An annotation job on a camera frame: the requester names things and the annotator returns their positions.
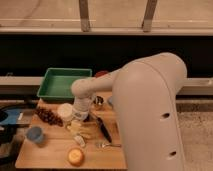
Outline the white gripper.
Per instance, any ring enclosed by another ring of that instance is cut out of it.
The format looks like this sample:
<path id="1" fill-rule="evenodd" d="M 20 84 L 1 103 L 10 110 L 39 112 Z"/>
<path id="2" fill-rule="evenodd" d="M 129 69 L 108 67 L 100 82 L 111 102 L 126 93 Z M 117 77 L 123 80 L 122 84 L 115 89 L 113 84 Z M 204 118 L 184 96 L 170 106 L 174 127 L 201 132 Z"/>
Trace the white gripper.
<path id="1" fill-rule="evenodd" d="M 91 100 L 89 98 L 75 98 L 73 103 L 73 108 L 72 108 L 72 115 L 76 119 L 84 121 L 89 115 L 90 106 L 91 106 Z M 82 124 L 77 120 L 73 120 L 68 125 L 68 130 L 73 136 L 81 135 Z"/>

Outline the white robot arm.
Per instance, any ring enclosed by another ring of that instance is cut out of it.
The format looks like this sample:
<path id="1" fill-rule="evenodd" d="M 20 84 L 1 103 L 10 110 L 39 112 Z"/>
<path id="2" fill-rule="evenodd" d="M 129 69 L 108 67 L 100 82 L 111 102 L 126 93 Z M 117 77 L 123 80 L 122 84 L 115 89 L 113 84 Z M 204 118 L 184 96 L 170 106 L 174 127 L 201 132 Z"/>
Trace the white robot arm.
<path id="1" fill-rule="evenodd" d="M 88 98 L 110 91 L 128 171 L 184 171 L 176 94 L 186 78 L 186 65 L 175 54 L 136 59 L 101 77 L 74 81 L 73 113 L 84 118 Z"/>

